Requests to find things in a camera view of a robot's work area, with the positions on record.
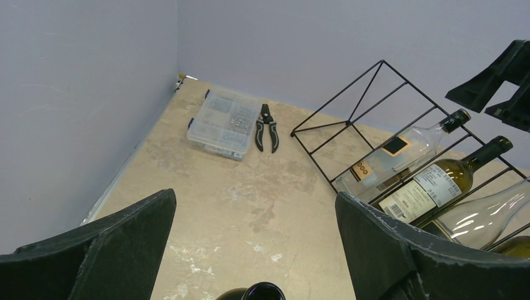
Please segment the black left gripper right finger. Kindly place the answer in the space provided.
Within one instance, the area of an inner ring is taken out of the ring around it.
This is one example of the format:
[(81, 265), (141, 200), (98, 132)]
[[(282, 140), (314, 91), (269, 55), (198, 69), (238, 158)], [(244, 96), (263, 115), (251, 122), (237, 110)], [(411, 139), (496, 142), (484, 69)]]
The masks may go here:
[(528, 299), (529, 261), (472, 249), (348, 193), (335, 211), (357, 299)]

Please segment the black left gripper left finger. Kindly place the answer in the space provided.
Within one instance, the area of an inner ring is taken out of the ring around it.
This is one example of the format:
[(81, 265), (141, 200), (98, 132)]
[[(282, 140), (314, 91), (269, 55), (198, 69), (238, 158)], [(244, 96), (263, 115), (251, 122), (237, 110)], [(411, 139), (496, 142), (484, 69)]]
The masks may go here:
[(149, 299), (176, 212), (164, 189), (1, 256), (2, 299)]

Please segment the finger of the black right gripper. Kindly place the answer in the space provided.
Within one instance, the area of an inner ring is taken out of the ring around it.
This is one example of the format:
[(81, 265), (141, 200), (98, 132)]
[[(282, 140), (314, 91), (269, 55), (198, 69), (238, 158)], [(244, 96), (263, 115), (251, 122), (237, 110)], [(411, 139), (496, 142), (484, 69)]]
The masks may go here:
[(520, 86), (510, 100), (488, 107), (485, 113), (504, 124), (529, 132), (529, 85)]
[(512, 41), (485, 70), (448, 91), (446, 99), (479, 113), (505, 81), (518, 86), (514, 99), (529, 96), (528, 40)]

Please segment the dark green wine bottle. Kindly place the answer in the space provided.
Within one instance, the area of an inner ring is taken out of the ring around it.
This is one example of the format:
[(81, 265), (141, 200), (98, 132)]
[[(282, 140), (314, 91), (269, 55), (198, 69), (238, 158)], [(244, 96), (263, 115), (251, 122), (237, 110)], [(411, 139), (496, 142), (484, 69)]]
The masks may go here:
[(512, 148), (508, 138), (497, 136), (462, 159), (437, 160), (375, 207), (406, 224), (425, 223), (471, 190), (477, 170)]

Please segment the clear champagne bottle black label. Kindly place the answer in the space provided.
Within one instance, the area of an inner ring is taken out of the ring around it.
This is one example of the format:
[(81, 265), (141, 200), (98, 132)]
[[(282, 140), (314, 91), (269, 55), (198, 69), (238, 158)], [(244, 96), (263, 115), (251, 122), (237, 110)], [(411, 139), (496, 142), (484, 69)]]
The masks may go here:
[(490, 196), (460, 202), (421, 227), (439, 238), (485, 250), (529, 203), (529, 178)]

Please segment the square clear bottle black cap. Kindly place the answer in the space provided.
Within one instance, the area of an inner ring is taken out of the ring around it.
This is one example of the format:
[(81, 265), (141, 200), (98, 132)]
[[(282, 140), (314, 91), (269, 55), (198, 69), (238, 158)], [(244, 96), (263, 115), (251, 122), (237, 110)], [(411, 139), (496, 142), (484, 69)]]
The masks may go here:
[(439, 152), (441, 141), (471, 120), (459, 109), (429, 128), (411, 126), (356, 162), (334, 182), (337, 191), (370, 202)]

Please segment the olive green wine bottle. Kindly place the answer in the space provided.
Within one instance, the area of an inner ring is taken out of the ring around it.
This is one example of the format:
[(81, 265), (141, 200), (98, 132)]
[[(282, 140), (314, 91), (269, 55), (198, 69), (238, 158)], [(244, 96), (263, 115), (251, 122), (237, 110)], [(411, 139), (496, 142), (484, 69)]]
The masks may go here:
[(491, 252), (529, 259), (529, 236), (517, 236), (491, 249)]

